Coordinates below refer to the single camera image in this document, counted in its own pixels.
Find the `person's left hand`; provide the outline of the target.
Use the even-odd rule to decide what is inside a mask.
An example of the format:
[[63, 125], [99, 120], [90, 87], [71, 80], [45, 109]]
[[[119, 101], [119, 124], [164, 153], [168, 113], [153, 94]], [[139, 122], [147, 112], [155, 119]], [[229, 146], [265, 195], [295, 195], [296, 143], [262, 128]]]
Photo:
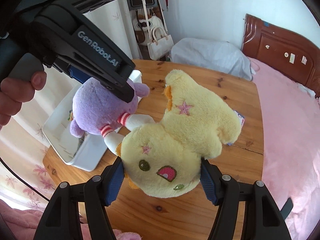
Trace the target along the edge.
[[41, 71], [35, 72], [31, 77], [31, 81], [7, 77], [1, 82], [1, 128], [7, 125], [11, 117], [21, 110], [22, 103], [31, 101], [35, 92], [44, 88], [46, 80], [47, 73]]

